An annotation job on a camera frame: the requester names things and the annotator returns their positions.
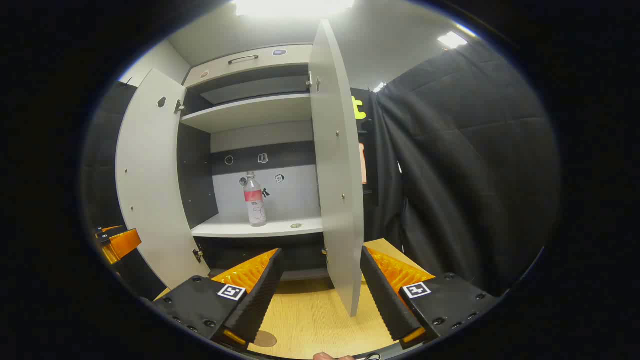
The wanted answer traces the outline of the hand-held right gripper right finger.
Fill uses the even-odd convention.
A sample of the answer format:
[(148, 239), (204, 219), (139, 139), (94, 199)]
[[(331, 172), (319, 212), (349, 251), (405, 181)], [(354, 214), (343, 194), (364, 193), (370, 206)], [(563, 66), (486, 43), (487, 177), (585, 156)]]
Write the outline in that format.
[(498, 303), (457, 274), (434, 276), (366, 246), (360, 269), (391, 339), (403, 349), (449, 337)]

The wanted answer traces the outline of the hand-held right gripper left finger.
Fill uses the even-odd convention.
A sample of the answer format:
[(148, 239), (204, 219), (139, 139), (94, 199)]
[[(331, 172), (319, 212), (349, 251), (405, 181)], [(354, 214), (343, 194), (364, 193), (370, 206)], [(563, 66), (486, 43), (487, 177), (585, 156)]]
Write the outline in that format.
[(153, 301), (167, 319), (236, 349), (254, 343), (284, 273), (281, 248), (266, 251), (213, 278), (194, 275)]

